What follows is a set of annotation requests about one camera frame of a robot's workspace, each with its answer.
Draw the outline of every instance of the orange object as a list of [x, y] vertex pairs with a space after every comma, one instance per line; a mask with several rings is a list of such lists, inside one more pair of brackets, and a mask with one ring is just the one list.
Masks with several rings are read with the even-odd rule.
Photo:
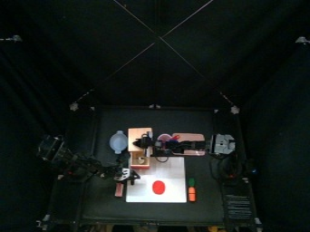
[[196, 190], [194, 187], [188, 188], [188, 201], [196, 201]]

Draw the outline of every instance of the white object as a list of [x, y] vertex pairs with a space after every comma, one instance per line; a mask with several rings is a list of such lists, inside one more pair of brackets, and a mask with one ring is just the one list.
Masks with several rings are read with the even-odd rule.
[[239, 108], [235, 105], [230, 109], [232, 114], [239, 114]]
[[[170, 157], [160, 163], [153, 157], [149, 158], [149, 168], [139, 169], [136, 173], [140, 179], [135, 180], [135, 185], [127, 184], [125, 202], [166, 202], [186, 203], [186, 170], [184, 158]], [[159, 180], [164, 184], [164, 191], [156, 194], [152, 191], [152, 184]]]
[[121, 130], [117, 130], [109, 139], [109, 146], [115, 150], [115, 154], [120, 154], [127, 148], [128, 139]]

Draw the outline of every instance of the black table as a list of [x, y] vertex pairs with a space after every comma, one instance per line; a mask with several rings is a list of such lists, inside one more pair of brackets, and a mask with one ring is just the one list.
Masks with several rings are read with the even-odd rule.
[[[109, 137], [128, 128], [151, 127], [153, 138], [162, 133], [200, 133], [210, 139], [215, 133], [231, 134], [243, 153], [239, 124], [228, 111], [204, 109], [141, 109], [96, 107], [72, 113], [67, 141], [72, 151], [92, 153], [103, 166], [115, 164], [116, 155]], [[220, 186], [211, 175], [211, 156], [186, 159], [186, 178], [196, 180], [196, 202], [125, 203], [125, 190], [116, 198], [115, 181], [91, 178], [85, 183], [56, 180], [49, 214], [55, 223], [87, 224], [222, 226], [224, 208]]]

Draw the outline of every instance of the cable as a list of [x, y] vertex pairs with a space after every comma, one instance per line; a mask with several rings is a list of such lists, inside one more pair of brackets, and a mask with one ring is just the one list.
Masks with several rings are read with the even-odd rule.
[[162, 161], [162, 160], [159, 160], [159, 157], [155, 156], [155, 159], [156, 159], [156, 161], [158, 161], [159, 163], [166, 163], [166, 162], [168, 161], [170, 157], [167, 156], [166, 158], [167, 158], [167, 159], [166, 159], [164, 161]]

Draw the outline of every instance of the metal rod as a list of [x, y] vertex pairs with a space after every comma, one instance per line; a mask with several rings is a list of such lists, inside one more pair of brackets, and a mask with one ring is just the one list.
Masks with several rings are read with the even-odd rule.
[[214, 0], [208, 1], [163, 36], [164, 38]]

